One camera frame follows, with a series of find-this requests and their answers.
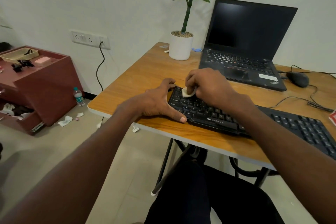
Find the cabinet drawer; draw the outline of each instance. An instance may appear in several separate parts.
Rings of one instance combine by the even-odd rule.
[[[42,122],[40,116],[37,112],[30,113],[27,117],[19,120],[13,116],[9,116],[3,113],[0,113],[0,124],[5,125],[7,127],[20,130],[22,132],[28,133],[33,135],[34,132],[32,131],[37,125]]]
[[[18,89],[0,83],[0,92],[1,99],[32,109],[29,101]]]

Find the touchpad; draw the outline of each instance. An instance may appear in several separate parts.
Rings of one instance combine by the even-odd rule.
[[[250,81],[249,73],[241,69],[225,67],[224,75],[230,79]]]

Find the tiled floor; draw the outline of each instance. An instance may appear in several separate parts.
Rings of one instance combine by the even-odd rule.
[[[95,130],[101,117],[86,107],[75,107],[69,115],[75,117],[84,110],[80,121],[72,121],[61,128],[44,128],[35,137],[0,125],[0,142],[4,146],[0,161],[0,217],[12,208],[51,168],[70,154]],[[145,130],[132,133],[130,129],[122,141],[112,163],[102,191],[87,223],[130,224],[144,221],[155,200],[154,188],[169,138]],[[168,166],[181,151],[173,144]],[[228,158],[209,152],[206,164],[232,174]],[[246,170],[259,168],[239,162]],[[287,224],[316,223],[296,199],[281,177],[269,177],[262,189],[271,197]],[[221,223],[214,211],[212,223]]]

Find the forearm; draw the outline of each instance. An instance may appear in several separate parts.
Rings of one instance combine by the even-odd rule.
[[[331,223],[336,207],[336,162],[242,100],[232,114],[259,144],[300,202],[320,223]]]
[[[121,107],[60,162],[1,223],[85,223],[137,110]]]

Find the black laptop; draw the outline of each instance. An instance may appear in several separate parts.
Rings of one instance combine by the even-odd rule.
[[[228,80],[285,91],[272,59],[297,8],[216,0],[199,68]]]

